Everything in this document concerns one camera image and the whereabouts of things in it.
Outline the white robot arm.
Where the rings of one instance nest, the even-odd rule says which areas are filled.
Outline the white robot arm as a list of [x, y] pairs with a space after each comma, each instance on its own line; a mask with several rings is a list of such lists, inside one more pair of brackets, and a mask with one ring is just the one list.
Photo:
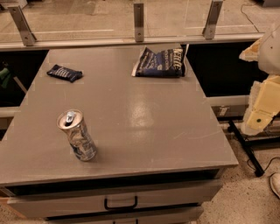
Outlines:
[[241, 131], [248, 136], [262, 132], [280, 112], [280, 24], [275, 22], [265, 34], [243, 50], [241, 60], [256, 61], [258, 68], [269, 76], [254, 81]]

